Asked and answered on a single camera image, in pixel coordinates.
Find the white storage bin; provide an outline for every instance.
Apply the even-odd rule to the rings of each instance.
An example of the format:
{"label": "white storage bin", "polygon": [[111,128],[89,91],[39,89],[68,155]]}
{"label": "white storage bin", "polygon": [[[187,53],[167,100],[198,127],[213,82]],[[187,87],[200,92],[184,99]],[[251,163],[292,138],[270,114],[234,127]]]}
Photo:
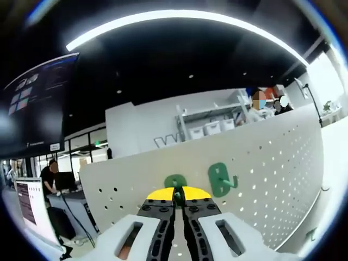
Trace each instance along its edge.
{"label": "white storage bin", "polygon": [[223,131],[234,129],[234,127],[235,127],[235,125],[234,125],[234,120],[233,119],[221,121],[221,129]]}
{"label": "white storage bin", "polygon": [[203,126],[189,129],[191,139],[196,140],[204,137]]}
{"label": "white storage bin", "polygon": [[214,135],[217,133],[221,133],[220,122],[214,121],[214,122],[205,124],[204,133],[205,135]]}

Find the cable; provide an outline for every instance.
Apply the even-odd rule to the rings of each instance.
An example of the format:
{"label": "cable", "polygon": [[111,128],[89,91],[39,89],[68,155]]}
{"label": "cable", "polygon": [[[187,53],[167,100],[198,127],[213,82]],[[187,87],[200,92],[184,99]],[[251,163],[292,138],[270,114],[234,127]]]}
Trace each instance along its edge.
{"label": "cable", "polygon": [[77,217],[75,217],[75,215],[73,214],[73,212],[71,211],[69,205],[67,204],[65,197],[63,196],[63,194],[61,194],[61,198],[63,199],[64,203],[66,204],[68,210],[70,211],[71,215],[73,216],[73,218],[76,220],[76,222],[81,226],[81,228],[83,229],[83,231],[86,233],[89,241],[91,242],[91,245],[93,246],[93,248],[96,247],[94,240],[92,238],[92,236],[90,235],[90,233],[84,228],[84,226],[81,224],[81,222],[77,219]]}

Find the screw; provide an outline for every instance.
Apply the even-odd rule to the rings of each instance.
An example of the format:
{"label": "screw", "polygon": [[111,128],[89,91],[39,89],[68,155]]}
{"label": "screw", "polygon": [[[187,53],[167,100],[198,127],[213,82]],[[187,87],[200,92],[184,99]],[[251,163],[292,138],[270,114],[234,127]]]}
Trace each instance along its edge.
{"label": "screw", "polygon": [[215,204],[209,204],[207,206],[208,209],[215,209],[216,208],[216,205]]}
{"label": "screw", "polygon": [[169,209],[168,209],[168,208],[163,207],[163,208],[160,208],[160,209],[159,209],[159,211],[160,211],[160,212],[168,212],[168,211],[169,211]]}
{"label": "screw", "polygon": [[192,212],[197,212],[198,211],[198,208],[196,206],[192,206],[189,208],[190,211]]}
{"label": "screw", "polygon": [[150,210],[151,208],[150,208],[150,206],[148,206],[148,205],[143,205],[143,207],[142,207],[141,209],[144,210],[144,211],[148,211],[148,210]]}

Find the white pegboard wall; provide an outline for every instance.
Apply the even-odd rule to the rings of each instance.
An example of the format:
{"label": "white pegboard wall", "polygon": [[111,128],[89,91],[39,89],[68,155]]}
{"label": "white pegboard wall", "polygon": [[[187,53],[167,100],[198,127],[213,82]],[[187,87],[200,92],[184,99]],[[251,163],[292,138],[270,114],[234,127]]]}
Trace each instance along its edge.
{"label": "white pegboard wall", "polygon": [[[208,169],[227,166],[238,187],[214,198],[261,232],[266,245],[278,248],[301,223],[321,188],[321,129],[313,105],[200,140],[89,164],[80,172],[86,199],[103,232],[126,214],[136,214],[146,196],[164,187],[173,174],[189,186],[212,194]],[[176,231],[176,237],[183,233]],[[182,241],[175,251],[189,260]]]}

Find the black ceiling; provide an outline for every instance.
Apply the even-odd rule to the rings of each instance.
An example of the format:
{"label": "black ceiling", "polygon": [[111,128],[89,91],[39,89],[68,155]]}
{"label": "black ceiling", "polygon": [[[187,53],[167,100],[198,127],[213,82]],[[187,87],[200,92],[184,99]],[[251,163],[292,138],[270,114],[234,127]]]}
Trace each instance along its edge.
{"label": "black ceiling", "polygon": [[[0,84],[6,86],[23,71],[67,54],[65,45],[95,26],[162,9],[233,16],[267,30],[300,54],[319,37],[292,1],[61,0],[38,24],[27,29],[17,27],[11,37],[1,36]],[[320,44],[307,61],[324,47]],[[205,90],[287,85],[287,79],[305,71],[299,65],[284,75],[296,58],[259,35],[194,19],[128,25],[74,51],[80,52],[80,58],[67,96],[66,115],[72,117],[67,117],[64,124],[65,135],[103,122],[105,109],[121,103],[140,104]]]}

